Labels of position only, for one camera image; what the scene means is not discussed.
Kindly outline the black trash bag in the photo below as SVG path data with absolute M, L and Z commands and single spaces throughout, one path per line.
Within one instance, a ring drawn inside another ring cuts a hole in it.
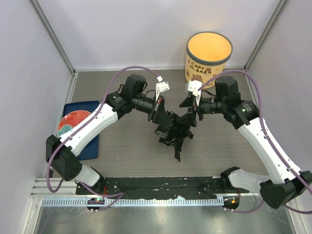
M 175 148 L 175 156 L 179 162 L 181 162 L 180 159 L 180 153 L 182 150 L 182 145 L 185 140 L 185 138 L 193 139 L 194 135 L 190 130 L 190 126 L 186 124 L 178 123 L 176 120 L 180 117 L 176 113 L 170 111 L 170 117 L 172 122 L 172 127 L 164 127 L 159 125 L 155 133 L 159 136 L 159 142 L 163 143 L 167 146 L 173 146 Z

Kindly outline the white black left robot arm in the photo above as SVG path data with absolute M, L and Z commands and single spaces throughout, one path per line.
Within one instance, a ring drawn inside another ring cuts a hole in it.
M 104 177 L 95 169 L 82 164 L 78 156 L 85 146 L 102 130 L 121 119 L 132 110 L 148 115 L 148 121 L 162 127 L 171 127 L 172 122 L 165 111 L 162 92 L 170 89 L 168 82 L 157 77 L 155 97 L 148 98 L 143 91 L 147 87 L 143 76 L 132 74 L 127 77 L 117 92 L 107 95 L 104 101 L 72 130 L 46 140 L 46 162 L 63 180 L 74 180 L 86 186 L 92 194 L 103 194 Z

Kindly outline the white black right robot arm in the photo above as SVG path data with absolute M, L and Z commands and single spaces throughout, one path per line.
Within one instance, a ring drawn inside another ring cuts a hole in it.
M 220 187 L 230 193 L 234 189 L 245 189 L 261 195 L 264 202 L 278 209 L 301 195 L 305 184 L 311 185 L 312 174 L 302 171 L 283 151 L 270 133 L 257 106 L 242 100 L 237 81 L 231 76 L 219 77 L 215 81 L 215 95 L 204 98 L 200 87 L 202 82 L 190 80 L 186 84 L 187 98 L 180 104 L 188 112 L 178 122 L 196 126 L 196 119 L 203 120 L 205 114 L 222 114 L 253 147 L 268 176 L 246 172 L 231 167 L 221 173 Z

